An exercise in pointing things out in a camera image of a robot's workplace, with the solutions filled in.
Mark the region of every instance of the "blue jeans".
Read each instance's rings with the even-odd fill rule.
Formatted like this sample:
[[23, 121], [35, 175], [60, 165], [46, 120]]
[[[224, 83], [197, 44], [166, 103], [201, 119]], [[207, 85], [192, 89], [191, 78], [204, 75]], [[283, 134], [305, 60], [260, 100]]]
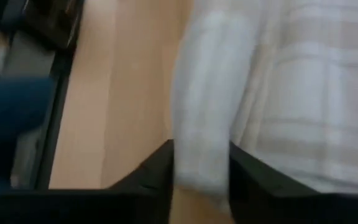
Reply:
[[49, 78], [0, 82], [0, 193], [10, 189], [16, 139], [43, 123], [52, 89]]

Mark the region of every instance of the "wooden surface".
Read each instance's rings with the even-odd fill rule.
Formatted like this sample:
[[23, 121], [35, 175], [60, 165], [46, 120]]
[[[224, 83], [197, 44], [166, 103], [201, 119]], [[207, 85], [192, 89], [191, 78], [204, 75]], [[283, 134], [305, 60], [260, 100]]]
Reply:
[[[108, 187], [172, 137], [171, 75], [190, 3], [86, 1], [51, 189]], [[175, 189], [170, 222], [231, 221], [207, 199]]]

